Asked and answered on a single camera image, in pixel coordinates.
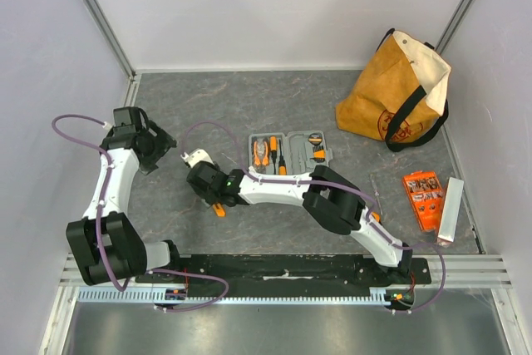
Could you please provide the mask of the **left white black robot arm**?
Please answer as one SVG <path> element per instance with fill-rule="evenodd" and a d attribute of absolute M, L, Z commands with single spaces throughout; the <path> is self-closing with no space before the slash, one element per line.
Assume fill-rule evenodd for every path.
<path fill-rule="evenodd" d="M 146 244 L 127 218 L 137 173 L 148 175 L 176 140 L 136 106 L 113 111 L 102 143 L 101 170 L 84 215 L 66 227 L 66 239 L 84 283 L 92 286 L 141 276 L 150 269 L 163 281 L 180 278 L 183 263 L 174 243 Z"/>

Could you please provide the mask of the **orange handled pliers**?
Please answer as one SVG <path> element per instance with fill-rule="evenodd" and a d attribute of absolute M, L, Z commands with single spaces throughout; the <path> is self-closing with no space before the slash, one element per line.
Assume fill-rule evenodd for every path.
<path fill-rule="evenodd" d="M 253 142 L 253 167 L 258 173 L 265 173 L 269 165 L 268 141 L 254 139 Z"/>

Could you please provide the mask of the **orange black screwdriver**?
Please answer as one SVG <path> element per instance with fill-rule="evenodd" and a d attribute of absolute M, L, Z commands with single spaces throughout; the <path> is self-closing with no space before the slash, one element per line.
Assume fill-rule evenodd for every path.
<path fill-rule="evenodd" d="M 278 157 L 278 141 L 276 136 L 271 136 L 269 138 L 269 154 L 271 157 L 272 165 L 273 165 L 273 173 L 277 174 L 277 157 Z"/>
<path fill-rule="evenodd" d="M 279 175 L 287 174 L 286 161 L 283 156 L 283 146 L 282 146 L 281 140 L 278 141 L 278 174 Z"/>

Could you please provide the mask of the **grey plastic tool case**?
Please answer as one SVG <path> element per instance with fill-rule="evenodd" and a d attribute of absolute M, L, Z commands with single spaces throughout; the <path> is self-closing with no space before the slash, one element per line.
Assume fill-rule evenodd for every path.
<path fill-rule="evenodd" d="M 326 155 L 326 160 L 322 163 L 317 163 L 316 161 L 313 160 L 313 147 L 315 145 L 312 145 L 308 141 L 308 136 L 314 132 L 318 132 L 323 136 L 323 142 L 320 145 L 324 146 L 324 149 L 327 155 Z M 258 133 L 258 134 L 250 135 L 248 139 L 249 166 L 251 170 L 256 171 L 255 168 L 253 167 L 254 139 L 267 140 L 268 149 L 269 149 L 269 138 L 271 136 L 276 136 L 277 141 L 279 140 L 282 141 L 283 156 L 286 161 L 287 175 L 293 175 L 293 174 L 299 175 L 299 174 L 313 172 L 315 167 L 318 165 L 329 166 L 330 161 L 333 159 L 332 150 L 328 147 L 328 144 L 325 139 L 325 135 L 322 131 L 317 131 L 317 130 L 291 131 L 287 134 L 284 134 L 283 132 Z M 278 175 L 278 157 L 277 157 L 276 168 L 277 168 L 276 175 Z M 269 165 L 267 167 L 267 170 L 265 173 L 260 173 L 260 174 L 274 175 L 270 154 L 269 154 Z"/>

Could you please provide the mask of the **orange utility knife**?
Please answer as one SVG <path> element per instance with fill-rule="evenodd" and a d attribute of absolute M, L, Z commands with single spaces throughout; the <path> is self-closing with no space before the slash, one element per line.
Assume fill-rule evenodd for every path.
<path fill-rule="evenodd" d="M 213 211 L 215 212 L 215 214 L 220 217 L 220 218 L 223 218 L 226 216 L 226 211 L 223 207 L 223 205 L 221 204 L 213 204 L 212 205 L 212 209 Z"/>

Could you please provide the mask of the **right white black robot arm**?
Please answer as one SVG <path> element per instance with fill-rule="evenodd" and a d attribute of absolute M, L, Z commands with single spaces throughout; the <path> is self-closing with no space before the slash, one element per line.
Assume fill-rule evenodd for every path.
<path fill-rule="evenodd" d="M 354 238 L 370 252 L 382 277 L 400 283 L 411 272 L 412 250 L 377 220 L 371 198 L 331 168 L 300 175 L 263 175 L 234 169 L 225 174 L 212 161 L 189 161 L 187 182 L 208 205 L 278 204 L 304 208 L 325 230 Z"/>

